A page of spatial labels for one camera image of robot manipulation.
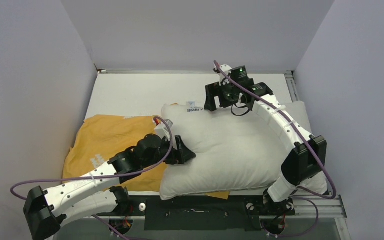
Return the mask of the yellow and blue pillowcase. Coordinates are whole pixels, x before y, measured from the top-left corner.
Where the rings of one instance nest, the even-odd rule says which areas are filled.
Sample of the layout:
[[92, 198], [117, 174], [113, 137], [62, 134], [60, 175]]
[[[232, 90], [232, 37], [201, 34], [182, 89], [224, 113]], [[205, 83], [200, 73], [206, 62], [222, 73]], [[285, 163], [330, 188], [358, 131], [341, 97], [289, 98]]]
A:
[[[154, 133], [153, 116], [95, 115], [86, 119], [77, 133], [63, 166], [63, 178], [80, 177], [99, 167], [115, 154], [135, 146]], [[162, 163], [123, 183], [130, 192], [160, 192], [163, 199], [205, 193], [227, 199], [226, 187], [219, 186], [215, 164], [206, 162], [203, 154], [184, 165]]]

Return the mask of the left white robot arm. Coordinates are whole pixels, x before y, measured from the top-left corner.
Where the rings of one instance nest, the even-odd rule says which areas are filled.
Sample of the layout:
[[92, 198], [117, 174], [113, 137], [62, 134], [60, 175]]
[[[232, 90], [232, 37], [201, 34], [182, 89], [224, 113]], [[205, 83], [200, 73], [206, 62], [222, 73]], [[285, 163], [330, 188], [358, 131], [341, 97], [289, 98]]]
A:
[[195, 157], [180, 135], [171, 143], [166, 136], [148, 134], [79, 180], [47, 189], [36, 186], [28, 192], [23, 207], [30, 234], [34, 240], [46, 240], [86, 215], [111, 212], [123, 215], [129, 208], [129, 195], [120, 184], [159, 162], [183, 165]]

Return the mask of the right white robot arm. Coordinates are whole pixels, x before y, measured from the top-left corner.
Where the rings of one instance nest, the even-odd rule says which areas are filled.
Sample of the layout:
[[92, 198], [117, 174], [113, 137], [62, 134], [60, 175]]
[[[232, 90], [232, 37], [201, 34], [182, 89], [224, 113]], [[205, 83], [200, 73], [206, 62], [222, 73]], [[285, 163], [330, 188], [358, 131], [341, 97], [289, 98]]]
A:
[[323, 194], [327, 190], [326, 175], [322, 171], [327, 141], [300, 126], [267, 84], [255, 83], [248, 76], [245, 66], [232, 68], [216, 64], [214, 72], [219, 75], [219, 81], [205, 86], [205, 110], [213, 112], [218, 107], [240, 104], [241, 108], [262, 118], [288, 154], [280, 167], [279, 178], [263, 193], [262, 211], [268, 215], [292, 211], [291, 197], [299, 188]]

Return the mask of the white pillow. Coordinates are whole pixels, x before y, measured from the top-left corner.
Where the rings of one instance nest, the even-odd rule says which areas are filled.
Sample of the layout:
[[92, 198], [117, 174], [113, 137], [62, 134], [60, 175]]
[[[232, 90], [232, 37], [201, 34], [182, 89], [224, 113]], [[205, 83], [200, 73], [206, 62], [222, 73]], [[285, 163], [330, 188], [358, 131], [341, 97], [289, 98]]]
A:
[[175, 197], [265, 190], [280, 176], [289, 151], [255, 113], [234, 116], [228, 109], [191, 111], [185, 105], [165, 105], [161, 115], [172, 122], [195, 157], [170, 165], [163, 173], [159, 196]]

